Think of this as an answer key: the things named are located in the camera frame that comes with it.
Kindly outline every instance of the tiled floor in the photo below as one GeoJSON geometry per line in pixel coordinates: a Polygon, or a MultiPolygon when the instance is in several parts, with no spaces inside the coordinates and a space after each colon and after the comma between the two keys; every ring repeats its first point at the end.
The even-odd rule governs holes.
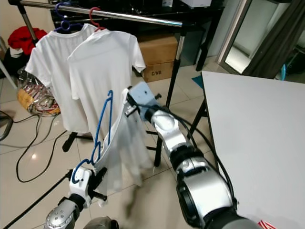
{"type": "MultiPolygon", "coordinates": [[[[206,71],[225,72],[215,63],[205,66],[206,71]]],[[[199,106],[203,100],[203,91],[192,81],[192,77],[200,73],[195,71],[194,66],[182,67],[179,70],[176,85],[171,102],[171,110],[178,115],[193,121],[199,106]]],[[[133,83],[142,80],[133,78],[133,83]]],[[[149,83],[154,93],[161,93],[161,103],[165,103],[170,79],[149,83]]],[[[16,100],[16,91],[6,79],[0,80],[0,108],[2,111],[13,116],[14,120],[20,120],[29,115],[16,100]]],[[[81,159],[88,157],[92,151],[93,142],[75,141],[69,150],[64,153],[61,149],[67,135],[62,136],[55,147],[53,160],[49,169],[38,179],[30,183],[20,183],[16,178],[16,163],[24,148],[13,146],[27,146],[35,136],[35,118],[14,124],[9,136],[1,142],[6,146],[0,146],[0,227],[3,228],[8,222],[20,214],[34,200],[49,189],[68,169],[75,167],[81,159]]],[[[51,118],[43,118],[39,129],[39,140],[47,134],[51,124],[51,118]]],[[[207,120],[202,119],[198,127],[209,136],[207,120]]],[[[61,117],[57,117],[53,124],[49,137],[41,144],[31,147],[26,156],[20,162],[20,176],[29,179],[46,166],[51,153],[54,138],[64,130],[61,117]]],[[[213,160],[206,143],[199,135],[194,135],[198,146],[204,155],[213,160]]],[[[156,138],[148,136],[147,145],[154,146],[156,138]]],[[[175,179],[171,165],[163,152],[161,165],[156,168],[153,175],[152,169],[143,172],[143,186],[134,185],[131,177],[124,173],[124,190],[109,196],[109,204],[100,208],[96,202],[90,209],[85,209],[76,222],[76,229],[82,229],[92,218],[108,215],[117,219],[121,228],[124,229],[187,229],[190,228],[184,221],[178,198],[176,196],[175,179]]],[[[49,211],[58,201],[67,196],[69,191],[68,181],[59,185],[29,214],[19,220],[12,229],[42,229],[43,223],[49,211]]]]}

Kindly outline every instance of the clothing rack pole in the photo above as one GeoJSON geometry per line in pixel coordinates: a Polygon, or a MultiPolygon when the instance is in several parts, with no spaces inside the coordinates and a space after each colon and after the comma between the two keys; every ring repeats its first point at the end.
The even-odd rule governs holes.
{"type": "MultiPolygon", "coordinates": [[[[33,27],[30,23],[30,20],[26,14],[24,6],[30,6],[30,7],[37,7],[37,8],[45,8],[45,9],[55,9],[54,4],[48,4],[48,3],[41,3],[41,2],[33,2],[33,1],[26,1],[26,0],[8,0],[10,5],[15,5],[18,7],[20,14],[23,17],[23,20],[28,27],[30,34],[32,36],[33,42],[36,43],[37,37],[35,36],[33,27]]],[[[59,10],[62,11],[69,11],[69,12],[75,12],[75,13],[82,13],[82,14],[89,14],[90,10],[86,8],[80,8],[80,7],[74,7],[74,6],[59,6],[59,10]]],[[[138,16],[138,15],[131,15],[131,14],[125,14],[125,13],[116,13],[116,12],[109,12],[109,11],[102,11],[102,10],[93,10],[92,15],[96,16],[102,16],[102,17],[108,17],[108,18],[114,18],[114,19],[122,19],[122,20],[128,20],[128,21],[138,21],[138,22],[145,22],[145,23],[151,23],[151,24],[158,24],[158,25],[165,25],[165,26],[172,26],[172,27],[179,27],[181,28],[181,34],[179,38],[179,43],[176,51],[176,57],[173,65],[173,72],[171,77],[171,82],[167,94],[166,99],[166,106],[169,107],[173,89],[177,77],[177,73],[180,67],[180,57],[181,52],[183,49],[184,39],[186,36],[186,26],[194,26],[193,24],[188,24],[186,22],[181,21],[173,21],[173,20],[165,20],[165,19],[158,19],[158,18],[151,18],[151,17],[144,17],[144,16],[138,16]]],[[[77,134],[75,132],[72,132],[68,139],[68,144],[65,144],[65,149],[69,149],[74,138],[78,138],[77,134]]],[[[154,165],[157,167],[160,165],[161,161],[161,148],[162,148],[162,140],[158,137],[157,141],[157,148],[156,148],[156,157],[154,165]]]]}

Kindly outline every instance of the t-shirt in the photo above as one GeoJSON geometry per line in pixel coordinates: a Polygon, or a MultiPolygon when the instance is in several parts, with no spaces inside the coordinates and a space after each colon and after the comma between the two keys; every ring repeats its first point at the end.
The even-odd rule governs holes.
{"type": "Polygon", "coordinates": [[[71,97],[71,82],[67,59],[74,49],[86,40],[96,27],[84,24],[72,34],[49,32],[32,50],[25,70],[50,87],[60,109],[63,126],[68,131],[89,132],[87,117],[80,101],[71,97]]]}
{"type": "MultiPolygon", "coordinates": [[[[68,58],[73,99],[81,100],[93,137],[108,91],[113,90],[112,120],[118,117],[121,92],[131,85],[132,66],[145,68],[137,38],[121,31],[94,32],[68,58]]],[[[105,110],[99,140],[109,130],[109,104],[105,110]]]]}
{"type": "Polygon", "coordinates": [[[153,166],[145,146],[146,132],[138,112],[130,116],[125,111],[130,106],[127,101],[128,89],[124,89],[120,99],[119,117],[111,127],[110,144],[107,134],[104,139],[101,159],[95,164],[95,172],[103,167],[107,172],[103,182],[98,186],[102,194],[110,194],[110,191],[122,189],[122,164],[133,177],[135,184],[142,184],[141,169],[153,166]]]}

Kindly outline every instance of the red hanger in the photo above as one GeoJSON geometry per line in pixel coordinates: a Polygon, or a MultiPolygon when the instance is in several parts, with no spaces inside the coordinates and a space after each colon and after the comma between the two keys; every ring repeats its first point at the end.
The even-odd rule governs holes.
{"type": "Polygon", "coordinates": [[[105,27],[100,26],[99,23],[95,22],[95,21],[92,19],[92,12],[93,12],[94,10],[101,10],[101,9],[98,8],[98,7],[92,7],[92,8],[90,9],[90,11],[89,11],[89,18],[90,18],[90,20],[91,20],[91,23],[92,23],[93,25],[97,26],[97,29],[95,30],[95,32],[96,32],[97,30],[103,30],[103,29],[105,29],[105,27]]]}

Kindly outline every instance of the red object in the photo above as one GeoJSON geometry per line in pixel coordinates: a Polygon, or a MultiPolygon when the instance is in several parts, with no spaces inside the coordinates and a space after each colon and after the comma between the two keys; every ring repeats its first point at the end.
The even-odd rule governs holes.
{"type": "Polygon", "coordinates": [[[259,221],[259,226],[261,226],[263,229],[276,229],[274,226],[272,226],[270,223],[267,223],[265,221],[259,221]]]}
{"type": "Polygon", "coordinates": [[[103,30],[103,29],[105,29],[105,27],[100,26],[99,23],[97,23],[97,22],[95,22],[95,21],[93,20],[93,18],[92,18],[92,12],[93,12],[94,10],[101,10],[101,9],[98,8],[98,7],[92,7],[92,8],[90,9],[90,11],[89,11],[89,18],[90,18],[90,20],[91,20],[91,23],[92,23],[93,25],[97,26],[97,29],[95,30],[95,32],[96,32],[97,30],[103,30]]]}
{"type": "MultiPolygon", "coordinates": [[[[40,40],[44,35],[47,35],[45,30],[40,30],[38,28],[33,28],[35,35],[38,40],[40,40]]],[[[9,46],[13,49],[22,48],[25,55],[30,55],[35,45],[33,43],[31,34],[28,27],[22,26],[16,29],[8,39],[9,46]]]]}

